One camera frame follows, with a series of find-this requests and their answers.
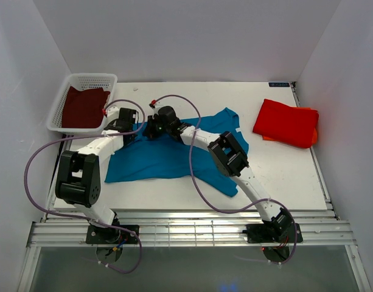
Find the blue t shirt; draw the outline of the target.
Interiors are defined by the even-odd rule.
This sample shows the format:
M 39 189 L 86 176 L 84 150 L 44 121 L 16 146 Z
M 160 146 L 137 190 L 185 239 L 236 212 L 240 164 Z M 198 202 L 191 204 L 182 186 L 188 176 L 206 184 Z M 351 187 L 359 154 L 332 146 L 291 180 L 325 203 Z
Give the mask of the blue t shirt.
M 200 128 L 219 134 L 229 131 L 245 151 L 249 150 L 249 145 L 240 131 L 239 115 L 229 108 L 224 108 L 214 116 L 202 117 Z M 189 176 L 189 149 L 188 145 L 183 145 L 166 134 L 152 141 L 138 134 L 134 142 L 110 157 L 105 182 L 121 183 Z M 194 147 L 192 165 L 196 178 L 228 197 L 236 196 L 236 183 L 217 170 L 207 151 Z

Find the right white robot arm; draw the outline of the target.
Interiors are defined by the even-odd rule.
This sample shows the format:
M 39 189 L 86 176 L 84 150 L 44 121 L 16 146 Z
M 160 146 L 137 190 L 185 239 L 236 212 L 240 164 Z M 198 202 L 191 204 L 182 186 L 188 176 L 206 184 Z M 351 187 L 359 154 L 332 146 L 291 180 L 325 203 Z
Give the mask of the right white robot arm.
M 192 151 L 199 148 L 210 154 L 216 168 L 225 177 L 234 181 L 247 195 L 263 222 L 254 239 L 257 242 L 296 242 L 298 229 L 291 213 L 280 202 L 269 197 L 249 166 L 246 151 L 234 135 L 210 133 L 189 123 L 182 122 L 171 106 L 159 101 L 150 103 L 153 114 L 148 116 L 143 135 L 156 139 L 166 133 L 175 141 L 189 146 L 189 163 Z

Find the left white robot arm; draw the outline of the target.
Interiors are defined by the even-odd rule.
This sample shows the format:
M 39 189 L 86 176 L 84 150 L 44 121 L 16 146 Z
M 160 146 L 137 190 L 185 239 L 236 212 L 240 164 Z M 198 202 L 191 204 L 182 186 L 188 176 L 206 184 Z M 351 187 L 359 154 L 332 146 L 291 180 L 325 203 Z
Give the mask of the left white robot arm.
M 120 237 L 118 219 L 100 198 L 101 164 L 118 150 L 131 144 L 136 135 L 138 112 L 135 109 L 112 107 L 102 137 L 76 151 L 62 153 L 55 186 L 56 197 L 73 205 L 88 218 L 93 232 L 107 243 Z

